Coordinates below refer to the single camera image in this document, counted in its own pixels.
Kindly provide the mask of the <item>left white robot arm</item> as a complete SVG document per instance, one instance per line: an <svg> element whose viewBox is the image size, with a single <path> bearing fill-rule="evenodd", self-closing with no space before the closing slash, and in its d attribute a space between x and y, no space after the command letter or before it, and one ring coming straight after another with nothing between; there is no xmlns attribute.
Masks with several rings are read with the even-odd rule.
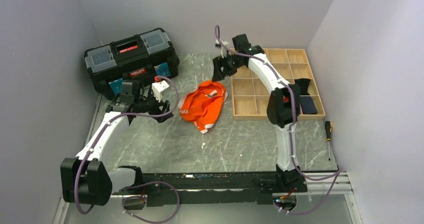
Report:
<svg viewBox="0 0 424 224"><path fill-rule="evenodd" d="M156 119L159 123L173 116L174 108L162 93L169 87L179 96L175 84L166 77L156 76L148 92L137 80L121 84L118 93L106 109L99 128L88 143L73 158L65 158L60 165L62 196L65 202L81 205L104 206L111 194L127 190L139 193L144 187L143 173L136 166L121 166L108 172L104 160L117 143L120 135L137 116Z"/></svg>

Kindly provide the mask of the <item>wooden compartment tray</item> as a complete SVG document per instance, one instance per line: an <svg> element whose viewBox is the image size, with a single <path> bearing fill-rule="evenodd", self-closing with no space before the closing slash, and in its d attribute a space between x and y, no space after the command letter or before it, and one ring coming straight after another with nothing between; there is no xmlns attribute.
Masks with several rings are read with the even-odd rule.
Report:
<svg viewBox="0 0 424 224"><path fill-rule="evenodd" d="M323 103L316 86L314 75L304 49L265 48L264 53L278 73L289 83L295 84L295 79L311 80L308 92L313 98L318 113L300 114L297 119L322 120L325 116ZM243 66L231 77L233 117L237 121L267 120L269 93L259 77L253 71Z"/></svg>

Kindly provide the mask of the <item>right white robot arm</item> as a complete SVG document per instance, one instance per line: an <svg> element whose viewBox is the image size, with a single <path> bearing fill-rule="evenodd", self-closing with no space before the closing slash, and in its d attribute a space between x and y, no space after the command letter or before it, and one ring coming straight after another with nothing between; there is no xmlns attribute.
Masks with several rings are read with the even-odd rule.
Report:
<svg viewBox="0 0 424 224"><path fill-rule="evenodd" d="M271 64L265 51L253 46L246 34L232 38L234 49L221 40L220 28L214 29L215 46L221 54L213 61L214 82L233 76L241 67L250 69L262 82L269 93L266 115L274 125L277 137L276 187L289 191L296 183L303 183L305 177L300 171L295 151L295 129L301 112L301 89L282 77Z"/></svg>

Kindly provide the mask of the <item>orange underwear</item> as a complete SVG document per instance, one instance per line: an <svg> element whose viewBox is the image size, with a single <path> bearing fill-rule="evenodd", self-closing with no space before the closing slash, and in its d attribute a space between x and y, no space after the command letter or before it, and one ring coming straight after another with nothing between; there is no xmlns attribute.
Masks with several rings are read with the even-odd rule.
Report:
<svg viewBox="0 0 424 224"><path fill-rule="evenodd" d="M224 85L207 80L195 91L183 96L177 108L185 121L193 123L205 134L218 120L227 97L228 92Z"/></svg>

